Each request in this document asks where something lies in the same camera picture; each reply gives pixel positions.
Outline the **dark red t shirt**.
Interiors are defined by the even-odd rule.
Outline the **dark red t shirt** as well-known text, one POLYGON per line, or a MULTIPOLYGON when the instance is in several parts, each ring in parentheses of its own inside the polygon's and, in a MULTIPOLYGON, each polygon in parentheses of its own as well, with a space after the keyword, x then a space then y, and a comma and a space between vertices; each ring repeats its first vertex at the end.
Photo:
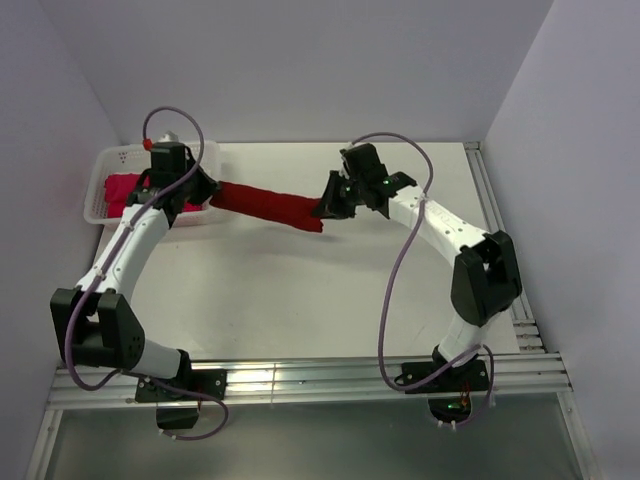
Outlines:
POLYGON ((209 204, 215 208, 322 233, 323 223, 312 215, 319 204, 316 198, 264 190, 248 185, 221 182, 220 190, 213 194, 209 204))

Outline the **white perforated plastic basket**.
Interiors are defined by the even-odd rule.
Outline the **white perforated plastic basket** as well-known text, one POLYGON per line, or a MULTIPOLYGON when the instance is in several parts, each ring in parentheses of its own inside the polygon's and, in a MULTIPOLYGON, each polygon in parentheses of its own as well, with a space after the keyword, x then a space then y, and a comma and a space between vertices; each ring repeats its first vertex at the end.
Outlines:
MULTIPOLYGON (((212 179, 220 177, 220 148, 205 141, 200 166, 212 179)), ((125 201, 135 187, 140 174, 150 167, 150 154, 141 145, 126 145, 103 150, 91 173, 84 202, 84 219, 89 224, 116 228, 125 201)), ((177 217, 174 227, 196 226, 213 222, 214 209, 208 203, 196 207, 187 204, 177 217)))

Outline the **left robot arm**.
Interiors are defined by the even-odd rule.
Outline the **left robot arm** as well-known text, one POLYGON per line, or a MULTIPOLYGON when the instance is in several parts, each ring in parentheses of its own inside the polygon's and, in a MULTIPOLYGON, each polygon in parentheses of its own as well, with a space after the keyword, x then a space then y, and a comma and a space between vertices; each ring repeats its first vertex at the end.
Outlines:
POLYGON ((195 386, 189 354, 150 340, 130 301, 155 247, 188 204, 203 204, 219 184, 201 167, 204 150, 176 141, 149 146, 150 165, 128 194, 117 229, 94 266, 73 288, 57 289, 50 309, 61 358, 74 383, 90 391, 76 368, 103 367, 159 381, 172 399, 195 386))

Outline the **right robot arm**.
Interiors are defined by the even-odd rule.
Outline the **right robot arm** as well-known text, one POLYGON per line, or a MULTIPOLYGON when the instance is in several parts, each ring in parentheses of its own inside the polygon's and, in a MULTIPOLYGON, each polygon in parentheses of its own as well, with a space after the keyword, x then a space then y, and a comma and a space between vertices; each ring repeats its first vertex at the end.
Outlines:
POLYGON ((434 349, 433 378, 452 390, 468 374, 466 364, 481 349, 495 317, 522 293, 522 281, 511 237, 488 232, 461 219, 428 195, 429 188, 410 175, 391 173, 376 147, 358 142, 341 150, 342 167, 333 170, 312 214, 321 220, 346 220, 364 206, 409 229, 396 258, 382 303, 378 340, 385 340, 395 280, 410 246, 422 239, 452 269, 450 302, 453 318, 434 349))

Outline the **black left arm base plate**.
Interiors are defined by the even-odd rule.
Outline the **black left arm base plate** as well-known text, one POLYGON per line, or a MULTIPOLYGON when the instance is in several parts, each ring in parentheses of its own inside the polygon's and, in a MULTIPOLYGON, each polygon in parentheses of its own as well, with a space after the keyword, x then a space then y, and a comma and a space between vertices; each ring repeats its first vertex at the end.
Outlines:
POLYGON ((200 401, 202 396, 223 400, 227 385, 225 369, 193 370, 184 378, 160 379, 169 389, 157 381, 138 382, 134 400, 136 403, 169 403, 200 401))

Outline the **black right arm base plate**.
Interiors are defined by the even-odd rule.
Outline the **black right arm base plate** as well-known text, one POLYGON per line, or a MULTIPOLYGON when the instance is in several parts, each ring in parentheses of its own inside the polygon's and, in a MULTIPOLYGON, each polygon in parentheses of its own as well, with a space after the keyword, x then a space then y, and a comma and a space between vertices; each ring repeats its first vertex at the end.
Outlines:
MULTIPOLYGON (((442 363, 436 361, 405 362, 394 381, 399 386, 412 386, 434 374, 442 363)), ((471 393, 486 391, 490 385, 490 373, 486 363, 474 357, 460 367, 451 367, 429 383, 413 388, 408 394, 471 393)))

